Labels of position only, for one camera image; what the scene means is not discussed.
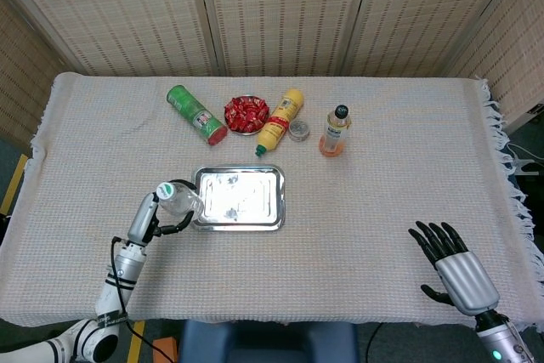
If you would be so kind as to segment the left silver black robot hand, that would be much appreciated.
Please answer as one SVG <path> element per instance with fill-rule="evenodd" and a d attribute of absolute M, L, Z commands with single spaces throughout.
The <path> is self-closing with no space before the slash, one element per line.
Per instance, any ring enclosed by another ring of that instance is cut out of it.
<path fill-rule="evenodd" d="M 173 215 L 178 222 L 160 225 L 157 217 L 159 207 Z M 128 230 L 127 242 L 146 247 L 156 236 L 177 234 L 185 230 L 200 213 L 201 199 L 193 183 L 183 179 L 161 182 L 140 203 Z"/>

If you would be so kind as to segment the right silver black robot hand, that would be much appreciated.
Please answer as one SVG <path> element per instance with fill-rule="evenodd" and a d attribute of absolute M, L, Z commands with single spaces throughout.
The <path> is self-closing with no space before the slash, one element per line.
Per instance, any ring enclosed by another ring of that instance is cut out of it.
<path fill-rule="evenodd" d="M 466 316 L 495 309 L 499 292 L 479 258 L 468 250 L 458 232 L 446 222 L 416 222 L 408 233 L 422 249 L 444 286 L 443 292 L 423 284 L 423 293 L 437 303 L 455 307 Z"/>

